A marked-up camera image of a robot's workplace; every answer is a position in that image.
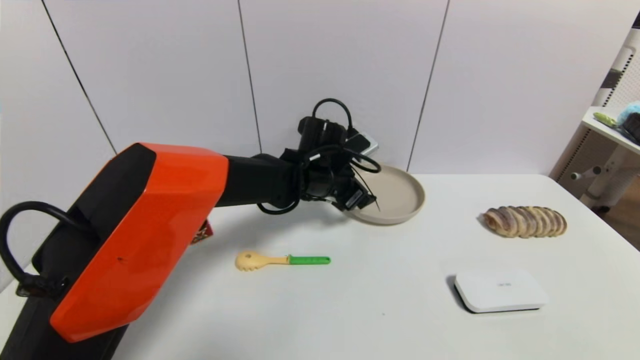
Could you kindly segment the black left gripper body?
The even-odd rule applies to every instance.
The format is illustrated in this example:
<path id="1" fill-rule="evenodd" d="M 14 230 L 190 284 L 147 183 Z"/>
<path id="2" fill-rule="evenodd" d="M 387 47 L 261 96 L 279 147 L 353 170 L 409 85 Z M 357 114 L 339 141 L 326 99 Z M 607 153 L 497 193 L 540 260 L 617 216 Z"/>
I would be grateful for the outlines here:
<path id="1" fill-rule="evenodd" d="M 336 177 L 331 185 L 330 203 L 340 211 L 358 208 L 358 200 L 371 192 L 355 177 Z"/>

